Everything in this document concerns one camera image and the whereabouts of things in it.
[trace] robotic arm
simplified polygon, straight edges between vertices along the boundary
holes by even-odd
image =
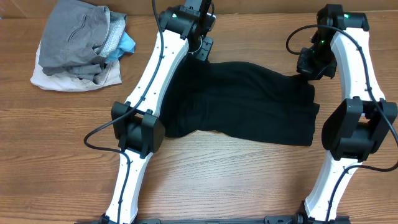
[[[397,116],[397,105],[385,101],[377,84],[369,53],[369,24],[366,15],[343,12],[341,5],[327,4],[318,12],[317,21],[318,25],[343,30],[362,47],[373,95],[390,123],[393,123]],[[347,167],[361,165],[370,154],[379,149],[389,128],[380,114],[375,113],[376,108],[367,89],[363,59],[355,44],[341,32],[324,27],[318,28],[312,43],[314,45],[310,49],[302,49],[297,71],[308,80],[319,80],[322,76],[333,78],[338,65],[343,102],[323,126],[322,144],[327,150],[325,160],[314,189],[303,202],[294,223],[321,224],[333,220],[333,223],[349,224],[349,218],[337,218],[336,211],[356,169],[350,169],[343,176],[333,201],[330,202],[333,189]],[[362,116],[369,121],[359,122]],[[269,218],[272,220],[270,223],[274,224],[273,221],[281,217]]]
[[[119,215],[120,223],[130,224],[137,216],[138,195],[146,166],[164,138],[165,129],[159,121],[159,115],[166,89],[175,70],[185,57],[195,57],[205,61],[213,45],[213,40],[206,37],[216,19],[213,13],[208,13],[210,5],[211,0],[187,0],[184,6],[170,7],[160,14],[162,37],[158,32],[154,51],[144,74],[125,104],[115,102],[112,108],[112,119],[115,120],[131,110],[131,105],[136,105],[142,96],[145,97],[138,104],[133,116],[114,124],[119,147],[125,150],[124,153],[128,155],[130,161],[121,155],[111,205],[102,217],[104,223],[116,223]],[[162,48],[163,57],[158,70],[155,71]],[[127,173],[128,162],[131,167]],[[128,190],[123,192],[126,175],[125,189]]]

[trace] blue fabric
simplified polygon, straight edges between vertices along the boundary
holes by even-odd
[[[122,57],[125,52],[134,53],[135,46],[136,43],[131,39],[131,37],[129,37],[126,32],[123,32],[117,49],[109,54],[109,56],[105,59],[105,63],[119,60],[119,58]]]

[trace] folded black garment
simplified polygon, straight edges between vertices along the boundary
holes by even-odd
[[[260,142],[310,146],[319,105],[314,87],[247,62],[187,58],[166,91],[160,111],[165,135],[220,131]]]

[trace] wood grain surface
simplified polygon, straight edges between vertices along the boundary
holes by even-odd
[[[131,16],[152,15],[150,0],[82,0],[96,6],[106,5],[112,11]],[[57,0],[0,0],[6,3],[6,12],[0,8],[0,16],[8,18],[48,18]],[[158,12],[170,6],[184,4],[185,0],[157,0]],[[247,13],[300,13],[318,12],[329,4],[343,4],[345,11],[398,10],[396,0],[213,0],[216,14]]]
[[[398,12],[369,12],[368,18],[377,80],[387,99],[396,102]],[[286,51],[285,40],[296,28],[315,22],[315,14],[219,16],[208,34],[215,42],[209,60],[247,61],[295,75],[297,56]],[[44,26],[45,19],[0,21],[2,224],[90,221],[106,211],[119,155],[89,149],[83,137],[109,121],[113,102],[123,102],[131,93],[152,53],[157,30],[152,16],[129,19],[127,32],[137,47],[121,60],[122,85],[61,93],[41,90],[29,81]],[[313,33],[298,34],[292,48],[309,46]],[[139,218],[263,218],[295,213],[312,190],[323,162],[323,123],[341,101],[338,74],[312,84],[321,107],[311,147],[201,131],[166,139],[146,170]],[[90,141],[117,146],[111,128]],[[366,164],[389,167],[397,158],[397,146],[388,134]],[[397,223],[397,172],[357,171],[338,213],[350,215],[353,223]]]

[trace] black cable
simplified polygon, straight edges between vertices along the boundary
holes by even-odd
[[[211,2],[211,16],[214,15],[214,3]]]
[[[397,132],[395,131],[394,127],[392,126],[392,124],[388,120],[387,116],[384,114],[383,110],[379,106],[379,103],[377,103],[377,100],[373,96],[372,88],[370,86],[368,64],[366,63],[365,54],[363,53],[362,47],[359,46],[357,41],[352,36],[350,36],[349,34],[347,34],[344,31],[342,31],[341,29],[338,29],[338,28],[332,27],[332,26],[326,26],[326,25],[308,25],[308,26],[303,26],[303,27],[298,28],[297,30],[293,31],[289,35],[289,37],[287,38],[287,40],[286,40],[286,49],[287,49],[287,51],[289,51],[290,53],[295,54],[295,55],[300,55],[300,52],[293,52],[293,51],[291,51],[289,49],[289,41],[294,36],[294,34],[300,32],[301,30],[308,29],[308,28],[314,28],[314,27],[321,27],[321,28],[335,30],[335,31],[345,35],[347,38],[349,38],[350,41],[352,41],[354,43],[354,45],[358,49],[359,53],[361,54],[361,58],[362,58],[363,66],[364,66],[364,71],[365,71],[366,88],[367,88],[367,91],[369,93],[369,96],[370,96],[372,102],[374,103],[375,107],[377,108],[378,112],[380,113],[381,117],[387,123],[387,125],[388,125],[392,135],[394,136],[394,139],[396,140],[397,145],[398,145]],[[393,171],[393,170],[398,168],[398,161],[397,161],[397,163],[394,166],[392,166],[390,168],[377,168],[377,167],[366,166],[366,165],[354,165],[354,166],[350,166],[350,167],[345,168],[343,173],[340,175],[340,178],[337,180],[337,183],[335,184],[335,188],[333,189],[333,191],[331,193],[330,200],[329,200],[328,212],[326,213],[326,220],[325,220],[326,223],[329,223],[329,216],[330,216],[331,206],[332,206],[333,199],[335,197],[335,194],[336,194],[336,191],[337,191],[337,188],[338,188],[340,182],[343,180],[343,177],[345,176],[345,174],[347,174],[350,169],[354,169],[354,168],[363,168],[363,169],[369,169],[369,170],[374,170],[374,171],[378,171],[378,172],[390,172],[390,171]]]
[[[121,189],[121,193],[120,193],[120,197],[119,197],[119,202],[118,202],[118,222],[117,222],[117,224],[120,224],[121,203],[122,203],[122,198],[123,198],[124,189],[126,188],[127,180],[128,180],[128,178],[129,178],[129,173],[130,173],[130,158],[129,158],[129,156],[128,156],[126,153],[124,153],[124,151],[122,151],[122,150],[119,150],[119,149],[110,149],[110,148],[107,148],[107,147],[94,146],[94,145],[88,143],[87,140],[88,140],[89,137],[91,137],[92,135],[94,135],[94,134],[97,133],[98,131],[101,131],[102,129],[107,128],[108,126],[110,126],[110,125],[112,125],[112,124],[114,124],[114,123],[116,123],[116,122],[118,122],[118,121],[120,121],[120,120],[122,120],[122,119],[126,119],[128,116],[132,115],[132,114],[137,110],[137,107],[145,100],[145,96],[146,96],[146,94],[148,93],[150,86],[152,85],[152,83],[153,83],[154,80],[155,80],[156,74],[157,74],[157,72],[158,72],[158,70],[159,70],[159,67],[160,67],[160,63],[162,62],[162,59],[163,59],[163,57],[164,57],[164,56],[163,56],[164,40],[163,40],[163,32],[162,32],[162,30],[160,29],[159,18],[158,18],[157,11],[156,11],[156,2],[155,2],[155,0],[152,0],[152,9],[153,9],[153,11],[154,11],[154,15],[155,15],[155,20],[156,20],[157,28],[158,28],[158,30],[159,30],[159,35],[160,35],[160,46],[161,46],[161,48],[160,48],[160,54],[159,54],[159,61],[157,62],[157,65],[156,65],[154,74],[152,75],[152,78],[150,79],[150,81],[149,81],[149,83],[148,83],[146,89],[144,90],[142,96],[140,97],[139,101],[137,102],[137,104],[136,104],[134,107],[132,107],[131,110],[129,110],[129,111],[128,111],[127,113],[125,113],[124,115],[122,115],[122,116],[120,116],[120,117],[118,117],[118,118],[116,118],[116,119],[114,119],[114,120],[112,120],[112,121],[110,121],[110,122],[108,122],[108,123],[106,123],[106,124],[104,124],[104,125],[102,125],[102,126],[96,128],[96,129],[92,130],[92,131],[91,131],[90,133],[88,133],[88,134],[85,136],[85,138],[84,138],[84,143],[85,143],[85,145],[88,146],[88,147],[90,147],[90,148],[92,148],[92,149],[101,150],[101,151],[116,152],[116,153],[119,153],[119,154],[124,155],[124,157],[126,157],[126,159],[127,159],[127,172],[126,172],[126,177],[124,178],[124,182],[123,182],[123,186],[122,186],[122,189]]]

